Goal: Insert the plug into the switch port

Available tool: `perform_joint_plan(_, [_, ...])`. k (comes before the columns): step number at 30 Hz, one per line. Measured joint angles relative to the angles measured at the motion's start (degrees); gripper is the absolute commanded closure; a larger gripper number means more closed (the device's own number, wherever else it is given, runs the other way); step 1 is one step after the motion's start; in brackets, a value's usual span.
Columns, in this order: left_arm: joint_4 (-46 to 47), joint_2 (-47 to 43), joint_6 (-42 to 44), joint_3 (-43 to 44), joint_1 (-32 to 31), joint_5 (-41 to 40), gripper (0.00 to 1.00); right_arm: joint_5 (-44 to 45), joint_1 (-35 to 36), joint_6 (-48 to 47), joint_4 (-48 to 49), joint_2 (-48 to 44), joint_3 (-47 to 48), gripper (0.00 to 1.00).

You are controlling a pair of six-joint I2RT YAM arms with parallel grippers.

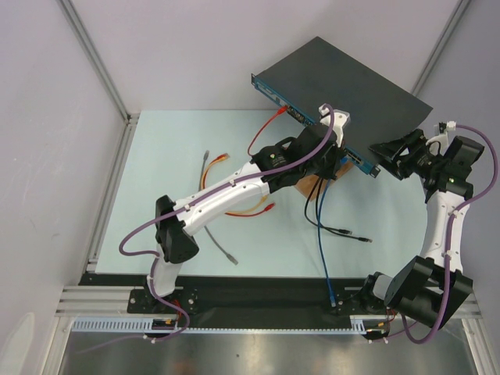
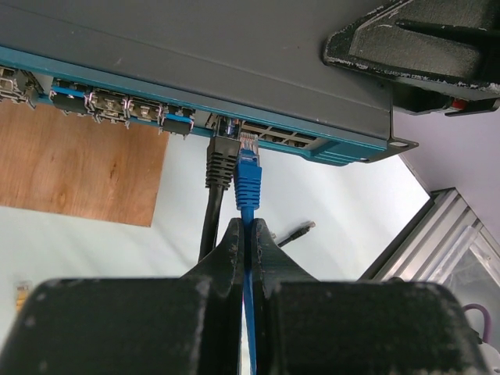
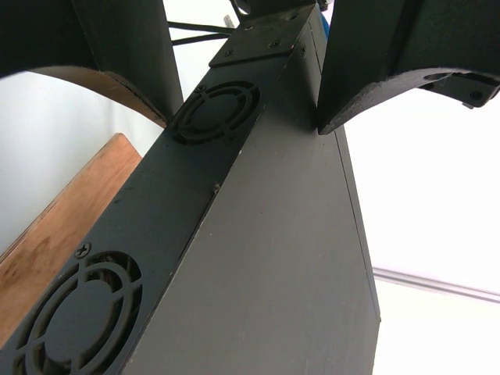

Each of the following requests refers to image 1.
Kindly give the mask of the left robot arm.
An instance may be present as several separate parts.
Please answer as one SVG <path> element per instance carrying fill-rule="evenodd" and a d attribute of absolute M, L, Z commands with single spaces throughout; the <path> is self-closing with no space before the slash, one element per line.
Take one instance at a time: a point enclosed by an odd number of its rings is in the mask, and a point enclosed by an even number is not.
<path fill-rule="evenodd" d="M 148 277 L 147 307 L 162 313 L 171 306 L 182 264 L 199 252 L 194 235 L 206 224 L 239 203 L 294 186 L 304 177 L 334 175 L 344 131 L 333 129 L 327 134 L 324 125 L 307 127 L 298 137 L 262 148 L 233 175 L 189 198 L 176 202 L 166 195 L 159 198 L 155 207 L 155 216 L 163 218 L 155 223 L 159 260 Z"/>

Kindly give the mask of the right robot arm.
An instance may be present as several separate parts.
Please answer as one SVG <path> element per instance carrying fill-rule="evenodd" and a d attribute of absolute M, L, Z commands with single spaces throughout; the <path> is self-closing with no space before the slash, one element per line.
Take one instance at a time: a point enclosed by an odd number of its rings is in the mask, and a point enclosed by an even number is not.
<path fill-rule="evenodd" d="M 467 182 L 484 146 L 446 133 L 426 139 L 421 130 L 371 146 L 390 174 L 402 180 L 419 176 L 427 206 L 422 250 L 399 273 L 366 278 L 359 303 L 370 314 L 393 309 L 432 330 L 441 329 L 473 291 L 464 276 L 460 246 L 473 185 Z"/>

